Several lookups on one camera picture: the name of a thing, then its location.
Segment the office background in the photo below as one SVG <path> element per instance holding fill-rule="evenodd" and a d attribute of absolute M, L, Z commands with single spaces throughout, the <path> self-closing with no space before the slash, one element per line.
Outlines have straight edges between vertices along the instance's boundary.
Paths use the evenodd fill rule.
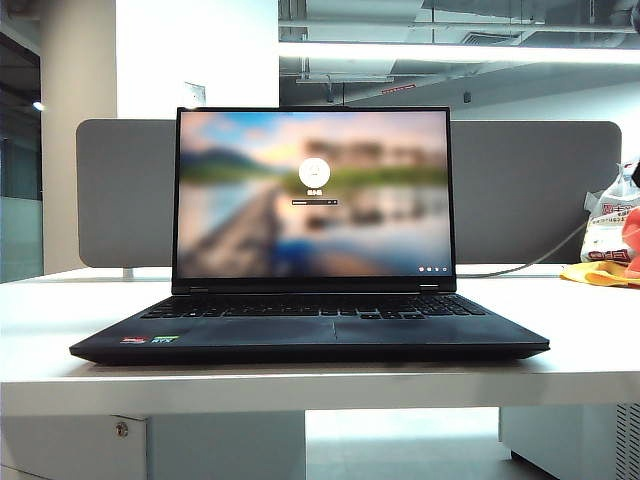
<path fill-rule="evenodd" d="M 279 60 L 278 41 L 637 48 L 640 37 L 628 33 L 633 3 L 3 2 L 2 280 L 83 266 L 78 124 L 87 118 L 172 118 L 184 101 L 185 82 L 205 88 L 207 105 L 330 105 L 344 99 L 352 105 L 447 104 L 458 120 L 611 120 L 622 130 L 622 159 L 630 159 L 640 152 L 637 65 Z M 503 28 L 408 26 L 432 20 Z M 523 23 L 533 26 L 515 27 Z M 536 31 L 536 23 L 564 28 Z M 585 32 L 590 26 L 601 30 Z M 572 31 L 580 27 L 585 31 Z M 29 53 L 16 53 L 10 41 Z M 29 104 L 37 97 L 42 113 Z"/>

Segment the rtx sticker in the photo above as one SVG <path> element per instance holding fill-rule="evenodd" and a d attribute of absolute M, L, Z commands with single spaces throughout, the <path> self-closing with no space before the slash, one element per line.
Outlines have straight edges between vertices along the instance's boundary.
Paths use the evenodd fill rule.
<path fill-rule="evenodd" d="M 151 343 L 171 343 L 180 338 L 180 335 L 165 335 L 162 337 L 153 337 Z"/>

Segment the sticker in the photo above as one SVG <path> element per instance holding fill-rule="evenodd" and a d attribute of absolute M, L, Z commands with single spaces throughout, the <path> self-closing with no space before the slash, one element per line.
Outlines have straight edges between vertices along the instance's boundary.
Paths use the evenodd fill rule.
<path fill-rule="evenodd" d="M 129 344 L 139 344 L 139 343 L 147 343 L 149 337 L 122 337 L 120 343 L 129 343 Z"/>
<path fill-rule="evenodd" d="M 166 335 L 163 337 L 153 337 L 153 340 L 151 340 L 151 343 L 171 343 L 174 340 L 177 340 L 178 338 L 180 338 L 180 335 Z"/>
<path fill-rule="evenodd" d="M 381 93 L 383 95 L 386 95 L 387 93 L 400 92 L 402 90 L 409 90 L 411 88 L 416 88 L 416 84 L 415 83 L 410 83 L 408 85 L 398 85 L 397 87 L 385 88 L 384 90 L 382 90 Z"/>

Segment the white desk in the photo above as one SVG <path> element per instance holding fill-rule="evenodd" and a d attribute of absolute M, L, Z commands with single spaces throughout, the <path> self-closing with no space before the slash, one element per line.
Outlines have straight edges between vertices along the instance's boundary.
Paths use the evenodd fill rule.
<path fill-rule="evenodd" d="M 83 269 L 1 285 L 2 415 L 292 412 L 299 420 L 302 412 L 304 421 L 305 410 L 322 409 L 639 402 L 640 291 L 563 281 L 560 268 L 459 281 L 461 294 L 550 339 L 550 351 L 506 364 L 103 367 L 68 347 L 169 296 L 168 269 L 140 269 L 134 280 Z"/>

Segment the light fixture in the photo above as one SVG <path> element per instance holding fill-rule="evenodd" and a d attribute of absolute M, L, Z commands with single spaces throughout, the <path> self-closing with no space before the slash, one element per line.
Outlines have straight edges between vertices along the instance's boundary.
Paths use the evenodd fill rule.
<path fill-rule="evenodd" d="M 297 78 L 296 83 L 391 83 L 393 77 L 389 75 L 352 75 L 349 73 L 305 74 L 304 78 Z"/>
<path fill-rule="evenodd" d="M 640 65 L 640 50 L 414 43 L 280 42 L 281 57 L 331 60 L 421 60 L 446 63 L 581 63 Z"/>

